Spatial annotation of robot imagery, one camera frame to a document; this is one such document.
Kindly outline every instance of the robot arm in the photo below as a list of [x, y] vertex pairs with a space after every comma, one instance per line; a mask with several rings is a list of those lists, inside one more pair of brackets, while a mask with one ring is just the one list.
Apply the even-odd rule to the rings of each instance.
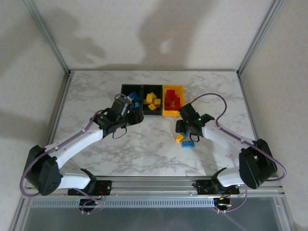
[[256, 189], [277, 171], [274, 162], [251, 147], [255, 145], [271, 156], [264, 140], [253, 141], [222, 125], [217, 126], [218, 123], [212, 116], [208, 114], [200, 116], [190, 103], [181, 107], [179, 113], [182, 120], [176, 123], [177, 133], [189, 133], [190, 137], [194, 135], [198, 136], [198, 139], [205, 137], [239, 156], [239, 167], [223, 168], [212, 176], [212, 188], [217, 194], [232, 185], [245, 184]]
[[140, 123], [143, 115], [132, 111], [132, 103], [125, 98], [115, 99], [111, 108], [98, 111], [83, 128], [56, 143], [31, 148], [24, 171], [25, 178], [42, 195], [57, 189], [77, 188], [90, 193], [96, 178], [86, 169], [61, 172], [61, 167], [74, 155], [94, 142], [100, 141], [118, 128]]

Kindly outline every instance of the yellow block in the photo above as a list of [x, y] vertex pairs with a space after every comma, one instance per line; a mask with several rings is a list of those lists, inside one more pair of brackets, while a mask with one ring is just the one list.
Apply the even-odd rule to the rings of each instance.
[[152, 99], [156, 99], [157, 98], [157, 96], [154, 94], [154, 92], [151, 92], [150, 94], [153, 95]]
[[160, 105], [160, 99], [154, 99], [154, 104], [155, 105]]
[[181, 140], [183, 140], [184, 139], [184, 137], [181, 135], [181, 134], [179, 134], [178, 136], [177, 136], [177, 138], [176, 138], [176, 142], [180, 142]]
[[155, 107], [155, 105], [154, 105], [154, 104], [150, 104], [150, 105], [149, 105], [149, 109], [153, 111], [153, 110], [155, 110], [155, 109], [156, 109], [156, 107]]
[[152, 100], [153, 100], [153, 95], [152, 95], [152, 94], [147, 94], [147, 95], [146, 95], [146, 101], [147, 101], [148, 103], [152, 103]]

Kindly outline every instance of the blue lego brick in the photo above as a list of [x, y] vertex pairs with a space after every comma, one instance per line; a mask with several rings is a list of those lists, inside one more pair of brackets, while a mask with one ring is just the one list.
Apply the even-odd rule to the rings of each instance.
[[139, 107], [139, 103], [138, 102], [135, 102], [134, 103], [134, 108], [138, 108]]
[[188, 134], [184, 133], [184, 132], [181, 132], [180, 133], [184, 138], [188, 137]]
[[133, 93], [131, 93], [128, 97], [130, 97], [132, 101], [135, 101], [135, 96]]
[[183, 141], [182, 148], [193, 148], [194, 142], [193, 141]]
[[139, 97], [138, 97], [137, 93], [136, 92], [132, 92], [132, 94], [134, 96], [134, 101], [135, 102], [139, 101]]

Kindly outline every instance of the white marble surface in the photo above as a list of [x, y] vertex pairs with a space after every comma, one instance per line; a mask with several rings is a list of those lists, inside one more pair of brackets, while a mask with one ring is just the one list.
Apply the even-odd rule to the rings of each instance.
[[[235, 72], [76, 71], [55, 141], [80, 128], [95, 111], [110, 107], [122, 84], [183, 85], [186, 102], [205, 92], [219, 93], [228, 103], [220, 123], [253, 138]], [[193, 106], [201, 115], [217, 117], [223, 111], [223, 102], [215, 96], [201, 98]], [[64, 167], [79, 166], [98, 176], [196, 176], [238, 165], [237, 155], [204, 138], [194, 148], [183, 149], [175, 142], [177, 119], [146, 115], [142, 123], [128, 127], [123, 138], [108, 136], [75, 155]]]

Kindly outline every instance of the yellow tray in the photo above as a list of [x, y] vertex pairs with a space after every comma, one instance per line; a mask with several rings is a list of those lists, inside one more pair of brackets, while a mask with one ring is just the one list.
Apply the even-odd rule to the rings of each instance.
[[175, 94], [180, 98], [181, 107], [185, 105], [184, 88], [182, 85], [163, 85], [163, 116], [180, 116], [178, 111], [165, 110], [165, 95], [167, 90], [175, 90]]

